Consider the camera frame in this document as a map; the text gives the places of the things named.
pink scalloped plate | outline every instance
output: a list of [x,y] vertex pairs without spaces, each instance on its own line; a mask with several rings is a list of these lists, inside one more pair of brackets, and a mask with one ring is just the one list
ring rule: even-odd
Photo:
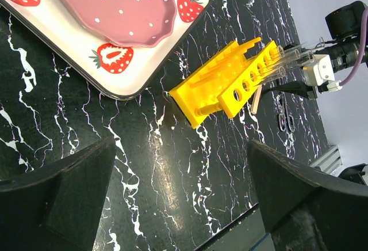
[[122,47],[155,47],[174,29],[175,0],[62,0],[82,25]]

cable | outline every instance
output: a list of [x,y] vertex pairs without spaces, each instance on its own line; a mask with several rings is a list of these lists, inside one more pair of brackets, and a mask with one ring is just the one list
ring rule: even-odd
[[362,17],[362,27],[361,27],[361,43],[359,45],[359,54],[358,57],[355,61],[354,67],[352,68],[351,72],[349,73],[349,75],[347,76],[347,78],[345,78],[341,83],[340,86],[344,86],[346,85],[349,81],[351,81],[351,79],[353,78],[353,76],[357,73],[359,66],[362,63],[363,60],[363,56],[365,53],[365,48],[366,48],[366,38],[367,38],[367,20],[368,20],[368,7],[364,10],[363,12],[363,17]]

black marble table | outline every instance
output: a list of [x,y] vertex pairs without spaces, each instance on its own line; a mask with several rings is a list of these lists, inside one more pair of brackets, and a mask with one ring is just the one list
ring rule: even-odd
[[94,250],[195,249],[257,202],[249,140],[304,163],[327,149],[316,102],[297,96],[286,96],[294,133],[278,130],[275,93],[262,97],[257,116],[246,105],[236,118],[219,112],[196,130],[174,115],[170,89],[231,40],[258,36],[263,44],[298,40],[287,0],[213,0],[149,87],[114,101],[0,8],[0,180],[113,135],[116,164]]

hole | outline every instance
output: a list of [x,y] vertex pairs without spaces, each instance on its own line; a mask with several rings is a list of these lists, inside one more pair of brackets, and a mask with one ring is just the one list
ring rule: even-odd
[[260,64],[260,63],[258,63],[258,64],[257,64],[257,70],[258,70],[258,72],[259,72],[261,75],[263,75],[263,73],[265,72],[265,71],[264,71],[264,67],[263,67],[263,65],[262,65],[262,64]]
[[257,80],[257,74],[255,72],[251,71],[251,75],[250,76],[251,76],[251,80],[253,82],[256,82],[256,80]]
[[283,50],[279,50],[279,48],[275,48],[273,50],[269,50],[269,55],[272,60],[277,59],[277,57],[282,56]]
[[265,55],[264,57],[263,57],[263,62],[264,62],[264,65],[267,67],[268,65],[269,65],[269,59],[268,59],[268,57]]
[[246,80],[243,81],[243,89],[249,92],[249,82]]
[[242,100],[242,95],[241,95],[239,90],[236,90],[236,89],[234,90],[234,98],[235,98],[236,101],[241,101]]

yellow plastic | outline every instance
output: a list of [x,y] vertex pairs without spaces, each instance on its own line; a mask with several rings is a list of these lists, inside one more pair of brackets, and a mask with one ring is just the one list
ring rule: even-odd
[[242,45],[230,42],[169,92],[193,128],[217,111],[224,110],[229,118],[235,117],[251,98],[270,73],[267,67],[279,60],[274,41],[254,58],[246,59],[244,54],[260,41],[259,37]]

